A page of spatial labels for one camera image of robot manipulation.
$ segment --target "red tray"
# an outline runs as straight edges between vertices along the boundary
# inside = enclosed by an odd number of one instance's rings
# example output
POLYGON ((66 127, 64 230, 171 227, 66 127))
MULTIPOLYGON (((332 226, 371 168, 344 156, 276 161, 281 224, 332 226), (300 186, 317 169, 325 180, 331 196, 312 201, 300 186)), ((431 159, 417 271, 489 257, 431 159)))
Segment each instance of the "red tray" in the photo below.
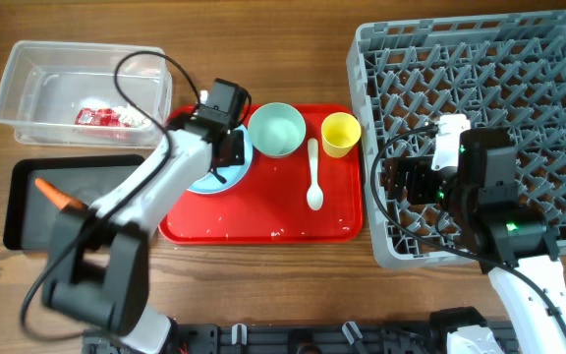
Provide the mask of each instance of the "red tray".
POLYGON ((358 147, 332 158, 322 149, 320 137, 324 118, 349 111, 337 104, 294 107, 307 123, 305 141, 296 151, 270 158, 255 149, 253 164, 237 185, 210 196, 185 192, 160 223, 160 232, 180 245, 345 242, 357 236, 364 223, 358 147), (318 184, 324 203, 318 211, 307 205, 309 138, 320 145, 318 184))

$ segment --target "toy carrot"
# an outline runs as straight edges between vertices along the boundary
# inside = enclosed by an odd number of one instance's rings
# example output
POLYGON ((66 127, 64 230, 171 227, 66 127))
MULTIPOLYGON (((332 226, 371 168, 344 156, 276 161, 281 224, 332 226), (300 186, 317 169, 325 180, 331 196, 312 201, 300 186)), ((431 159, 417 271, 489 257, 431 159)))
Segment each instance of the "toy carrot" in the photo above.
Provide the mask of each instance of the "toy carrot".
POLYGON ((84 203, 64 192, 59 191, 51 183, 45 181, 42 178, 36 178, 34 180, 34 185, 36 185, 36 188, 38 188, 38 190, 49 200, 49 202, 53 203, 60 210, 65 207, 86 209, 86 205, 84 203))

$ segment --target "light blue plate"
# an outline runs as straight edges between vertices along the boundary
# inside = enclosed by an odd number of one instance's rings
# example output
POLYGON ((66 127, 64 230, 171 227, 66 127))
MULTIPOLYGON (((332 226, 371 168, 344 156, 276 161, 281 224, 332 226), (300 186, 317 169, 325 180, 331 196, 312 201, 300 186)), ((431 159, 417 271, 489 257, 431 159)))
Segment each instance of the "light blue plate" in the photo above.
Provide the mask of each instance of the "light blue plate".
POLYGON ((248 136, 246 127, 242 125, 237 129, 244 132, 244 164, 241 166, 218 168, 217 173, 226 178, 226 183, 224 184, 220 183, 215 176, 208 173, 206 176, 195 181, 194 184, 189 187, 188 191, 202 195, 220 193, 235 186, 246 176, 246 172, 248 172, 253 162, 253 143, 251 143, 251 138, 248 136))

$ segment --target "black tray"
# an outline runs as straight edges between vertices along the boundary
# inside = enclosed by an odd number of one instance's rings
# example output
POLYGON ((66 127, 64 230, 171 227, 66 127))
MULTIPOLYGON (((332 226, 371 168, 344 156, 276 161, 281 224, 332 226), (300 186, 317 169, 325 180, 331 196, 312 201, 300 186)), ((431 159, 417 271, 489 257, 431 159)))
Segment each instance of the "black tray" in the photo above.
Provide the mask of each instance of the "black tray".
POLYGON ((9 250, 43 251, 59 210, 34 186, 40 177, 90 205, 130 176, 144 158, 136 154, 34 158, 12 170, 4 246, 9 250))

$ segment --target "clear plastic bin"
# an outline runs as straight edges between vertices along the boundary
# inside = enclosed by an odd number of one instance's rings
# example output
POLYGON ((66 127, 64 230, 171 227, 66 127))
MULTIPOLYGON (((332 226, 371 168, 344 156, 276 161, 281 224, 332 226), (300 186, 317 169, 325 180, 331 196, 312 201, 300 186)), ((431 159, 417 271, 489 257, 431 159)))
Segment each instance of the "clear plastic bin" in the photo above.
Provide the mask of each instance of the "clear plastic bin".
MULTIPOLYGON (((128 104, 113 85, 117 63, 155 47, 20 41, 12 49, 0 85, 0 123, 23 144, 154 148, 161 137, 151 124, 137 128, 77 125, 81 110, 128 104)), ((121 71, 124 92, 156 120, 170 110, 172 78, 162 58, 132 58, 121 71)))

